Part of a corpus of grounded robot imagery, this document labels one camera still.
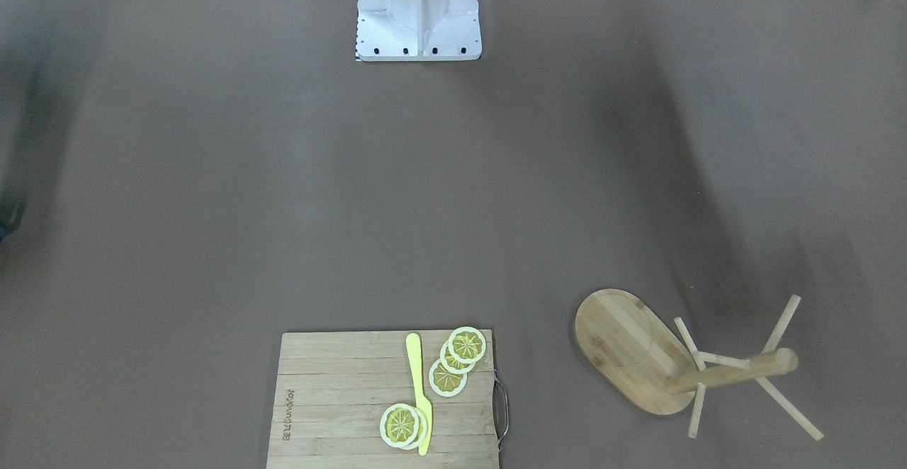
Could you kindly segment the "yellow plastic knife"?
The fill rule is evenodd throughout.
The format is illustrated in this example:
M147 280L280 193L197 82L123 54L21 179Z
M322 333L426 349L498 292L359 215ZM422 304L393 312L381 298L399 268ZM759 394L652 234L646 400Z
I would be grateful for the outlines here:
M419 456L426 456L433 434L433 405L424 391L424 357L422 357L422 339L420 334L411 332L405 337L406 356L410 366L412 388L414 388L415 404L417 409L425 416L425 436L418 444Z

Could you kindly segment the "bamboo cutting board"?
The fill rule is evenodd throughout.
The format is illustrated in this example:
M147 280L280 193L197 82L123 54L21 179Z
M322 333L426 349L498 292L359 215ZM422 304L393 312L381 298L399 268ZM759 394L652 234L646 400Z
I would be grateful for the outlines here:
M283 334L266 466L498 468L511 411L492 331L479 330L485 356L455 397L440 397L429 385L429 369L451 328ZM434 411L426 456L392 448L379 434L390 405L417 407L405 347L411 332L422 339L424 391Z

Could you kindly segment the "wooden cup storage rack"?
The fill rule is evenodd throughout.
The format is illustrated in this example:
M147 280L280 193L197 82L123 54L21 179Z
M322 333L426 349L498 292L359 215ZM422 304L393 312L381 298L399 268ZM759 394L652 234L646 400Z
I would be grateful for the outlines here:
M690 438L699 434L707 390L753 381L820 441L823 432L770 381L798 366L796 353L780 343L801 301L791 295L762 351L745 358L701 350L682 318L672 331L640 298L613 288L580 302L573 332L580 353L635 407L656 415L691 407Z

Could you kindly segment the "lemon slice lower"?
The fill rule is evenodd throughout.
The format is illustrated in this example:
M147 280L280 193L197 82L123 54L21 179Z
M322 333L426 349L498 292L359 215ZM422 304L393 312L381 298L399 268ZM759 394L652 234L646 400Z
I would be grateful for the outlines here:
M440 359L435 360L429 369L429 385L440 397L455 397L466 387L468 373L453 373L443 365Z

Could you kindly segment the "lemon slice top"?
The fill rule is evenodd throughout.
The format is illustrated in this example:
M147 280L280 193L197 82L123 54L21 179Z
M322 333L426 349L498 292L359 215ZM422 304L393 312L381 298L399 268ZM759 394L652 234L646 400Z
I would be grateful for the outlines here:
M447 346L451 357L458 363L469 365L479 362L485 356L487 340L475 327L458 327L450 333Z

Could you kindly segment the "lemon slice front pair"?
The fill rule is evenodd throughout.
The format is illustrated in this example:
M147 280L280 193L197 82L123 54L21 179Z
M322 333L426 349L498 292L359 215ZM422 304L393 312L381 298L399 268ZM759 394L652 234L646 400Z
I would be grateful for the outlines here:
M417 418L412 405L396 402L383 411L379 421L379 434L388 446L402 449L417 436Z

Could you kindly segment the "lemon slice under pair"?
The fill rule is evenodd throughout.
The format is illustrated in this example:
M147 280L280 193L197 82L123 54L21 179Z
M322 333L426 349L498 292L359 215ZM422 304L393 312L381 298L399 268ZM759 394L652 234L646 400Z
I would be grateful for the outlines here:
M402 447L404 450L417 449L424 443L425 439L427 439L427 434L429 433L429 420L424 411L418 407L412 407L412 411L415 412L415 417L417 418L417 436L414 437L411 443L405 444L405 446Z

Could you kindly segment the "lemon slice middle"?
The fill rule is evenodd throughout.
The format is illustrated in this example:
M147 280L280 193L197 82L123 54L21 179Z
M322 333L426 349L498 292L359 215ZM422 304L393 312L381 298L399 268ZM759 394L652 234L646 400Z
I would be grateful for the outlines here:
M476 365L476 362L463 363L457 360L451 353L447 341L441 346L439 359L441 361L440 366L443 366L449 373L454 373L454 375L464 375L464 373L472 371Z

